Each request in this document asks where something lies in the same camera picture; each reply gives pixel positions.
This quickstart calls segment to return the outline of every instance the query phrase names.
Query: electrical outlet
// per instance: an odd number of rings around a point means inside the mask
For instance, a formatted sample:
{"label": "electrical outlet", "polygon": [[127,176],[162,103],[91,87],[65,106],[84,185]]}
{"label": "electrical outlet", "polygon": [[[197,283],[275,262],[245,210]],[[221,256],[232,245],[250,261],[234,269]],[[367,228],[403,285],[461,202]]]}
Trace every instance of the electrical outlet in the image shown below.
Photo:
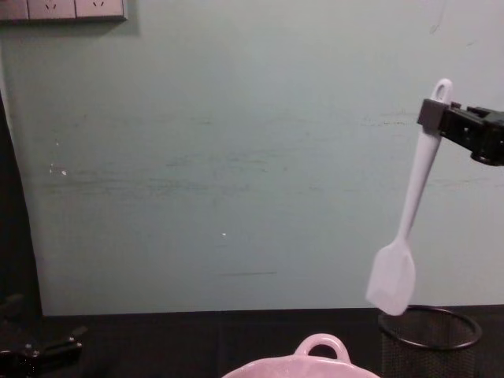
{"label": "electrical outlet", "polygon": [[76,18],[74,0],[28,0],[30,20]]}
{"label": "electrical outlet", "polygon": [[27,20],[26,0],[0,0],[0,20]]}
{"label": "electrical outlet", "polygon": [[77,17],[126,18],[123,0],[76,0]]}

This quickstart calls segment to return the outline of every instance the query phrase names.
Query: spatula handle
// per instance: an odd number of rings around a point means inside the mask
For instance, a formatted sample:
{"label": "spatula handle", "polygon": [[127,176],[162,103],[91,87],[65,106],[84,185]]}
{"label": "spatula handle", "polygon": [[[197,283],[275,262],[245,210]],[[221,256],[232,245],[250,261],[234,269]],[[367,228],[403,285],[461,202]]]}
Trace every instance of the spatula handle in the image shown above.
{"label": "spatula handle", "polygon": [[[453,94],[453,84],[448,79],[441,79],[435,86],[431,100],[450,104]],[[406,201],[402,210],[399,224],[398,239],[407,239],[410,235],[422,193],[424,192],[428,174],[431,172],[435,154],[441,143],[441,136],[437,130],[427,131],[422,128],[418,136],[417,152],[413,160],[413,168],[409,176]]]}

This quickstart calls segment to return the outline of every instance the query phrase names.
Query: wall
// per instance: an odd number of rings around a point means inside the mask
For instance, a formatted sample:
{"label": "wall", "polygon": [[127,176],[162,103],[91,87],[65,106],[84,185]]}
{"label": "wall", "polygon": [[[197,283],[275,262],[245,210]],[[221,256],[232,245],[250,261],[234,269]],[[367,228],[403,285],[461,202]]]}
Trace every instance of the wall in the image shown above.
{"label": "wall", "polygon": [[[130,9],[1,32],[46,314],[367,306],[422,98],[504,103],[504,3]],[[504,302],[503,186],[442,144],[415,302]]]}

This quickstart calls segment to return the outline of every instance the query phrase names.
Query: white spatula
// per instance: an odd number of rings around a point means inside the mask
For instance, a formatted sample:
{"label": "white spatula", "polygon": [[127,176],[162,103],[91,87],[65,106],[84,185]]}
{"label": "white spatula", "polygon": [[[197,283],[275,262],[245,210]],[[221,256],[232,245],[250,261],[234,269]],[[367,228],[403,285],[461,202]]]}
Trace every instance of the white spatula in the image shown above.
{"label": "white spatula", "polygon": [[[442,79],[435,86],[431,99],[450,104],[452,94],[453,84]],[[391,244],[376,254],[372,266],[366,298],[390,315],[401,315],[413,295],[415,264],[408,237],[440,142],[437,131],[424,128],[420,131],[398,234]]]}

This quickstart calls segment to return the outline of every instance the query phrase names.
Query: pink pot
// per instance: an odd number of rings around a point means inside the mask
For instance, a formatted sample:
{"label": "pink pot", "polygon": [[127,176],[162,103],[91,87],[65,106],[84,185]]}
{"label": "pink pot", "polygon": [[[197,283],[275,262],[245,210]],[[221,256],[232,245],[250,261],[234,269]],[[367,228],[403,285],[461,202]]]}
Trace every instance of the pink pot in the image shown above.
{"label": "pink pot", "polygon": [[[337,359],[309,356],[317,345],[331,347]],[[333,335],[312,335],[291,356],[265,358],[230,372],[224,378],[379,378],[352,365],[343,343]]]}

